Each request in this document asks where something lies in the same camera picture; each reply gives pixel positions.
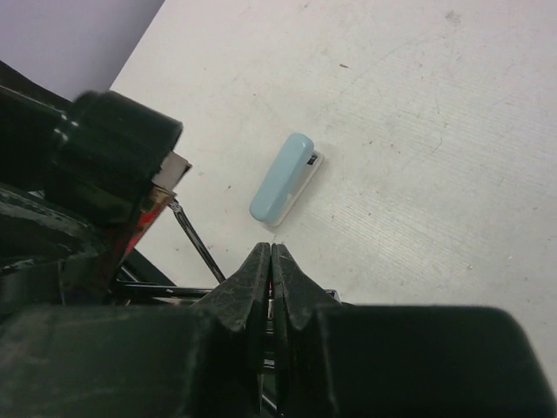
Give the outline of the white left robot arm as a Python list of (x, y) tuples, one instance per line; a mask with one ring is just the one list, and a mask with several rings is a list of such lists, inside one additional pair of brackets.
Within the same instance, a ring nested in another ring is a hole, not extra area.
[(114, 91), (68, 100), (1, 67), (1, 311), (170, 280), (136, 245), (189, 169), (183, 126)]

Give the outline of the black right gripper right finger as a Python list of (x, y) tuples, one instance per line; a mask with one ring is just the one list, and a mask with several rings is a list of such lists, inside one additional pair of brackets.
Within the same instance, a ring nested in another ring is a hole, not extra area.
[(286, 417), (553, 417), (519, 323), (493, 307), (335, 300), (272, 247), (276, 390)]

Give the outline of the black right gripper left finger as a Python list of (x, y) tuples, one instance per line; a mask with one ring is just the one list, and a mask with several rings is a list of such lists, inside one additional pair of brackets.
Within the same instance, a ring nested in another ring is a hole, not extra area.
[(191, 306), (41, 307), (1, 328), (4, 417), (255, 417), (270, 247)]

